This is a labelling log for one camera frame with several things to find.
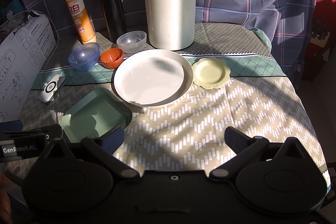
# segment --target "black thermos bottle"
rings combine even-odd
[[[106,27],[112,43],[127,33],[127,24],[121,0],[100,0],[103,9]]]

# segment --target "blue plastic bowl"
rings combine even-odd
[[[68,62],[77,70],[88,70],[99,60],[99,44],[91,42],[75,48],[68,57]]]

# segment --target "clear plastic bowl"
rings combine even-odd
[[[80,45],[70,53],[68,62],[77,70],[88,70],[98,62],[99,49],[96,42]]]
[[[123,34],[117,39],[117,44],[124,53],[136,53],[142,50],[147,41],[147,34],[143,31],[133,31]]]

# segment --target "genrobot.ai logo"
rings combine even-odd
[[[15,152],[22,152],[22,151],[29,151],[29,150],[37,150],[35,145],[26,145],[26,146],[18,146],[18,147],[11,147],[11,148],[3,148],[3,153],[15,153]]]

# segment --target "human hand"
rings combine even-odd
[[[0,223],[12,224],[11,200],[3,187],[9,186],[11,181],[4,175],[0,177]]]

